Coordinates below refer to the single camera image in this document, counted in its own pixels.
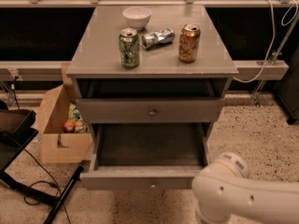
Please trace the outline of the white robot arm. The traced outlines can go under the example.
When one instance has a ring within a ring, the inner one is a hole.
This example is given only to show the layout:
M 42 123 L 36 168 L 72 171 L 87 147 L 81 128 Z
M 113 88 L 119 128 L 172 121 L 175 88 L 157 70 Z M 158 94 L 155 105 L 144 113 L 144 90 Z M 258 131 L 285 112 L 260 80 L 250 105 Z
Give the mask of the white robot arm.
M 246 162 L 220 154 L 192 181 L 199 224 L 228 224 L 232 215 L 263 224 L 299 224 L 299 184 L 253 180 Z

